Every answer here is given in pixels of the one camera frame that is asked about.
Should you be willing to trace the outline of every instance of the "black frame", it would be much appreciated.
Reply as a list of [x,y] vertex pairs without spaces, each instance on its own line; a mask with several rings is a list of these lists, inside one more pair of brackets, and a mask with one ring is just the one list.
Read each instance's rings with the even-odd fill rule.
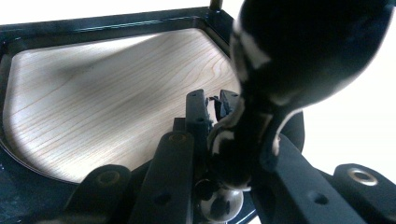
[[[194,7],[0,26],[1,115],[12,58],[24,50],[196,28],[204,31],[229,56],[233,18],[219,10],[217,4],[213,4],[213,10],[209,7]],[[29,222],[40,217],[57,216],[77,184],[33,170],[12,155],[2,119],[0,126],[0,222]]]

